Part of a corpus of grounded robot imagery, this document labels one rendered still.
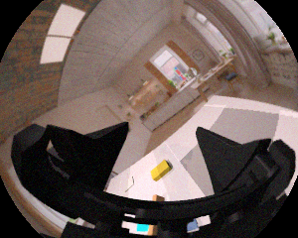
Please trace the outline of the brown rectangular bar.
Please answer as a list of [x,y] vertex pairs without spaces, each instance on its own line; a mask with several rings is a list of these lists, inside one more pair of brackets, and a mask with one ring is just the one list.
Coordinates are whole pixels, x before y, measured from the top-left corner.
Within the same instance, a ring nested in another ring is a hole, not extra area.
[[[154,194],[153,201],[165,201],[165,199],[164,197],[160,197],[158,194]],[[149,225],[148,234],[157,235],[157,226]]]

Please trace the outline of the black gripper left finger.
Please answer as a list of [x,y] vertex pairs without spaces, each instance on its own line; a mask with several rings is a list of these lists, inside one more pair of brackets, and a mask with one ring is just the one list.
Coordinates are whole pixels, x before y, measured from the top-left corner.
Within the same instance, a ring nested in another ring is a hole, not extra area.
[[98,190],[105,190],[106,182],[128,136],[128,122],[114,124],[86,135],[54,124],[47,124],[47,130],[51,144],[73,154],[92,185]]

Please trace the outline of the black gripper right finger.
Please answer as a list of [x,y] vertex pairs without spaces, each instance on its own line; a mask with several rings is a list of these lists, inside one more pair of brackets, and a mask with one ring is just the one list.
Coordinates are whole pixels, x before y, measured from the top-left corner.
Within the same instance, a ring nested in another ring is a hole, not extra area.
[[208,166],[214,194],[228,190],[229,184],[235,181],[247,163],[251,162],[252,156],[271,146],[269,138],[240,144],[200,126],[197,127],[196,136],[200,144],[198,147],[201,148]]

